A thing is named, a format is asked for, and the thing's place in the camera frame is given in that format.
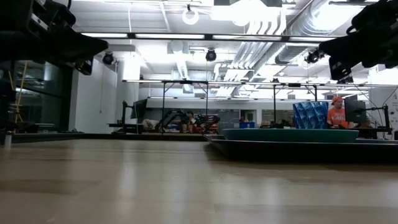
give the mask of ceiling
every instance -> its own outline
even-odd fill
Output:
[[[287,26],[294,20],[295,16],[306,6],[309,0],[296,0],[294,7],[286,9]],[[232,21],[215,21],[211,19],[210,13],[213,1],[202,1],[201,6],[192,6],[198,9],[199,20],[194,25],[186,24],[182,19],[183,10],[186,5],[170,5],[164,1],[164,11],[159,3],[130,3],[115,4],[104,3],[97,0],[74,0],[71,11],[76,16],[75,30],[79,32],[158,32],[158,33],[199,33],[199,34],[245,34],[249,25],[237,26]],[[344,35],[350,25],[350,20],[343,23],[330,35]],[[126,50],[114,52],[121,59],[129,54],[129,46],[136,47],[142,60],[145,62],[141,67],[144,78],[158,77],[158,74],[171,74],[177,70],[177,64],[173,55],[167,54],[166,40],[107,40],[110,45],[123,45]],[[187,41],[188,46],[196,50],[190,50],[186,66],[188,70],[208,70],[213,72],[217,63],[231,61],[242,45],[242,42],[224,41]],[[205,60],[206,50],[215,49],[217,60],[207,62]],[[287,82],[297,82],[316,78],[328,79],[330,76],[327,58],[307,68],[303,62],[303,56],[299,56],[290,65],[276,73],[275,76]],[[354,80],[361,83],[367,79],[368,71],[361,66],[354,68]]]

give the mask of security camera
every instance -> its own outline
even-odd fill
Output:
[[[217,58],[217,54],[214,51],[214,49],[208,49],[207,54],[206,54],[206,60],[208,62],[214,62]]]
[[[104,62],[105,65],[112,65],[114,62],[113,52],[106,52],[105,56],[102,58],[102,62]]]

